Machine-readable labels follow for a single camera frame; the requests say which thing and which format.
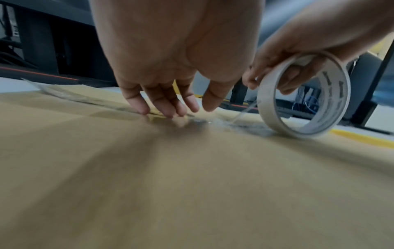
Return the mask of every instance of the cardboard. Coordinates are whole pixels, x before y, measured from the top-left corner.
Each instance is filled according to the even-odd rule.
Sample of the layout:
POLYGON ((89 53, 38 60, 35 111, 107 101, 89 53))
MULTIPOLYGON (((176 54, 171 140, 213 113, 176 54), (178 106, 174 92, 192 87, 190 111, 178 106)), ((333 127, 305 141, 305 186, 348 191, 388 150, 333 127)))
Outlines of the cardboard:
POLYGON ((190 120, 0 94, 0 248, 393 248, 393 150, 190 120))

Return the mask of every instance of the tape strip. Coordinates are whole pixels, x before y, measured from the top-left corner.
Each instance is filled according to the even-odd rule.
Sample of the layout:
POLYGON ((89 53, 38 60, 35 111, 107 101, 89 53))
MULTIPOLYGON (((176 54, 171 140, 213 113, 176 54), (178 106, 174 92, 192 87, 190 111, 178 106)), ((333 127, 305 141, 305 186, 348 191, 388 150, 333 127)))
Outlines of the tape strip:
POLYGON ((339 123, 350 99, 349 74, 339 59, 328 52, 295 55, 267 74, 257 93, 257 108, 263 121, 273 130, 295 138, 311 138, 328 132, 339 123), (316 75, 320 80, 321 96, 319 110, 312 120, 297 128, 287 126, 277 112, 275 90, 283 73, 291 65, 306 66, 318 55, 327 62, 316 75))

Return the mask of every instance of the hand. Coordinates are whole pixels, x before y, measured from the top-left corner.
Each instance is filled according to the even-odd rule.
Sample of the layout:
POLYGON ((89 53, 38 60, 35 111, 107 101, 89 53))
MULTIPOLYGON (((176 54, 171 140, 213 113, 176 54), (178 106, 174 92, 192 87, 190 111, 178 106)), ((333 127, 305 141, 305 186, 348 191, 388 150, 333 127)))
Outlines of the hand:
MULTIPOLYGON (((243 75, 245 86, 256 89, 264 75, 296 53, 326 50, 347 63, 393 30, 391 0, 318 1, 265 41, 243 75)), ((291 94, 315 76, 325 58, 316 57, 307 66, 291 66, 278 83, 282 94, 291 94)))
POLYGON ((202 100, 220 105, 253 60, 264 0, 91 0, 104 53, 124 98, 141 114, 144 90, 166 117, 199 106, 191 83, 199 71, 211 80, 202 100))

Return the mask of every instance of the packing tape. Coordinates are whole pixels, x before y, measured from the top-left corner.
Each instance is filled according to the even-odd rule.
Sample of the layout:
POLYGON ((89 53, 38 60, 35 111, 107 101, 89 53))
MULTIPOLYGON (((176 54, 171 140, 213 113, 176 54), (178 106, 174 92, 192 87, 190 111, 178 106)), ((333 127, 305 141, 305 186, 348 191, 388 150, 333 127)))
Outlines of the packing tape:
POLYGON ((295 55, 275 67, 262 80, 257 93, 257 108, 263 121, 273 130, 295 138, 311 138, 328 132, 344 116, 350 99, 350 79, 340 60, 328 52, 295 55), (289 127, 277 112, 275 92, 278 82, 291 65, 306 66, 316 56, 327 61, 317 73, 321 98, 319 110, 312 120, 302 127, 289 127))

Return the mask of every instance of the white tape roll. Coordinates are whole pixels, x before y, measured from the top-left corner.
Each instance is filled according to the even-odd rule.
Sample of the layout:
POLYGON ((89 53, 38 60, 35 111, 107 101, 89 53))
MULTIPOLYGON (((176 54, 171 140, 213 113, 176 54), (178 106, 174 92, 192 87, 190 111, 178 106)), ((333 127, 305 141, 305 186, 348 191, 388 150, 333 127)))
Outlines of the white tape roll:
POLYGON ((295 55, 289 58, 264 77, 257 93, 258 109, 263 121, 279 133, 301 139, 321 135, 337 125, 345 114, 349 99, 349 74, 340 60, 327 52, 295 55), (275 90, 282 74, 289 66, 305 66, 317 55, 327 58, 325 66, 316 75, 320 80, 323 97, 319 101, 319 110, 308 124, 290 128, 281 120, 277 112, 275 90))

